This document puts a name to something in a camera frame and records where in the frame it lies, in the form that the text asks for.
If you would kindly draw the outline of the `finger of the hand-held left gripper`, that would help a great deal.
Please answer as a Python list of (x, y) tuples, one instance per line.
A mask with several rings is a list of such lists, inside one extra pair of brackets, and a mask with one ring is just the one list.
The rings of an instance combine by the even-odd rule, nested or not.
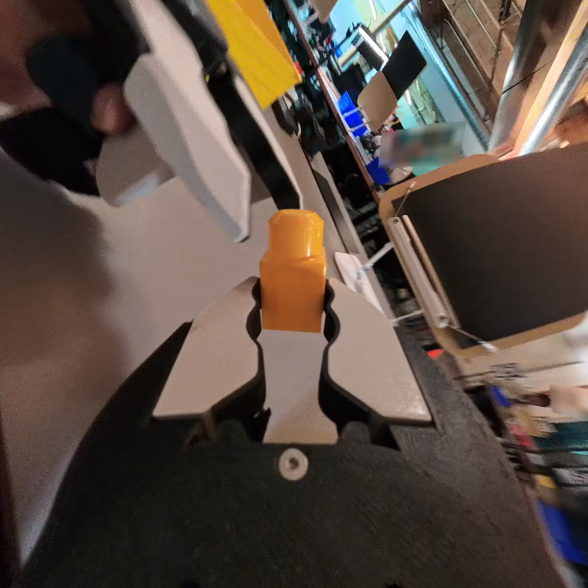
[(217, 59), (208, 70), (208, 89), (237, 147), (245, 152), (278, 210), (302, 209), (295, 178), (279, 158), (281, 146), (245, 80), (230, 59)]
[(232, 241), (248, 239), (251, 174), (195, 52), (168, 57), (152, 45), (138, 57), (124, 89), (160, 158)]

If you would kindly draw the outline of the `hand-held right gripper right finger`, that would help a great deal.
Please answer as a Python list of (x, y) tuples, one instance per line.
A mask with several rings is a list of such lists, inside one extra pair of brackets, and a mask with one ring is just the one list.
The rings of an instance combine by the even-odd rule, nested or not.
[(334, 424), (431, 424), (389, 318), (341, 281), (327, 280), (320, 408)]

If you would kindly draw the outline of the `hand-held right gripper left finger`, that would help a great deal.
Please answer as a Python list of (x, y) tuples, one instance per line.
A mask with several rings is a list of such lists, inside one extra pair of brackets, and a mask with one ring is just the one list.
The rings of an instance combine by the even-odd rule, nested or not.
[(260, 376), (259, 279), (251, 276), (192, 322), (153, 410), (156, 419), (212, 417)]

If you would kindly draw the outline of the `yellow storage bin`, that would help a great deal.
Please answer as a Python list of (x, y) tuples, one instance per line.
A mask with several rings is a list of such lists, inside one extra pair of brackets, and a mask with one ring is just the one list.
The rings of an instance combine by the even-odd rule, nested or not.
[(264, 1), (206, 1), (261, 110), (302, 82)]

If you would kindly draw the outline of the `yellow toy block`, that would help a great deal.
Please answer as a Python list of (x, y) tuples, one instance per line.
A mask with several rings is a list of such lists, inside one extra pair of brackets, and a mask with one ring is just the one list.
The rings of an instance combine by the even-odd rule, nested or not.
[(326, 289), (324, 222), (305, 209), (278, 210), (259, 263), (264, 330), (319, 333)]

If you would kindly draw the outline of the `black desk mat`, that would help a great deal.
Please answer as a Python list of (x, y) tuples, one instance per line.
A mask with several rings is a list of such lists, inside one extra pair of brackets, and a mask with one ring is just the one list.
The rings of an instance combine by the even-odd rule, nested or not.
[(367, 257), (364, 246), (359, 239), (357, 230), (349, 216), (349, 212), (346, 209), (343, 198), (336, 187), (323, 155), (319, 153), (312, 157), (309, 165), (332, 219), (332, 224), (339, 235), (339, 240), (343, 246), (342, 252), (354, 254), (360, 260), (365, 261)]

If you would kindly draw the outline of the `grey desk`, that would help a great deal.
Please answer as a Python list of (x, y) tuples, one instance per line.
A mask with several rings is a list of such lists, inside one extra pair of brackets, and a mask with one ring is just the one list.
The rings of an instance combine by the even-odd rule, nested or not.
[[(313, 459), (335, 445), (300, 450), (309, 470), (298, 481), (278, 472), (285, 446), (264, 444), (252, 420), (213, 419), (212, 440), (196, 440), (199, 413), (152, 412), (187, 346), (183, 324), (122, 383), (124, 351), (115, 325), (102, 316), (116, 293), (100, 258), (99, 219), (59, 192), (10, 170), (1, 180), (1, 416), (13, 500), (21, 585), (165, 586), (216, 560), (253, 547), (252, 533), (312, 562), (310, 507), (286, 506), (281, 487), (311, 481)], [(114, 384), (121, 383), (119, 390)], [(285, 513), (265, 514), (273, 499)]]

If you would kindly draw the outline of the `person's left hand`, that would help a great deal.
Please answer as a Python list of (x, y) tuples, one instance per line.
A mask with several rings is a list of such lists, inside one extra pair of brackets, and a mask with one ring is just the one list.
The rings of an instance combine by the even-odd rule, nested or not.
[[(50, 107), (51, 100), (26, 70), (26, 55), (53, 36), (83, 40), (92, 26), (82, 1), (1, 1), (1, 114), (14, 115)], [(91, 123), (105, 135), (128, 129), (133, 116), (120, 85), (108, 83), (93, 98)]]

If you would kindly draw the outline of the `white tablet stand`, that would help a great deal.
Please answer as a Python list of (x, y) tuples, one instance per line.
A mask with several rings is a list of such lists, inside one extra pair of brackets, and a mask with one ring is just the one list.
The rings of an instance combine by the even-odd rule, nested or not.
[(424, 267), (424, 263), (417, 254), (417, 238), (409, 233), (412, 223), (407, 215), (394, 216), (387, 221), (391, 230), (391, 241), (366, 262), (353, 254), (337, 252), (334, 254), (336, 267), (349, 290), (364, 297), (377, 310), (385, 314), (379, 298), (369, 278), (377, 261), (384, 258), (390, 251), (394, 251), (401, 262), (407, 276), (411, 278), (413, 290), (420, 296), (420, 313), (432, 323), (435, 328), (459, 329), (459, 320), (450, 310), (449, 303), (441, 294), (440, 286), (433, 285), (433, 279)]

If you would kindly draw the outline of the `blue storage bin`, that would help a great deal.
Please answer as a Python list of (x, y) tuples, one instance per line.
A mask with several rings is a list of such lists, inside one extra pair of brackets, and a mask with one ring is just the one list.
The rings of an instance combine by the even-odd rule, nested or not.
[(368, 129), (364, 123), (360, 110), (353, 102), (348, 91), (341, 94), (341, 97), (337, 101), (337, 108), (339, 109), (342, 121), (346, 125), (350, 134), (355, 138), (361, 138), (364, 136)]

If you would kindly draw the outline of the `small cardboard panel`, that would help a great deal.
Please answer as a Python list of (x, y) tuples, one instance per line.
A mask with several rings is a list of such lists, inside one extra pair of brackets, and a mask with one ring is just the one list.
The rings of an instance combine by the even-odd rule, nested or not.
[(399, 99), (425, 69), (427, 62), (408, 31), (383, 68), (359, 93), (357, 104), (372, 131), (379, 130), (393, 115)]

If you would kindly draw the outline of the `metal pipes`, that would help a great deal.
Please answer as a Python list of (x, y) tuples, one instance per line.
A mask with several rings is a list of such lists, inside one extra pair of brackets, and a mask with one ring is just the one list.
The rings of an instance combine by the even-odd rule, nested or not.
[(526, 1), (488, 152), (514, 158), (587, 140), (587, 1)]

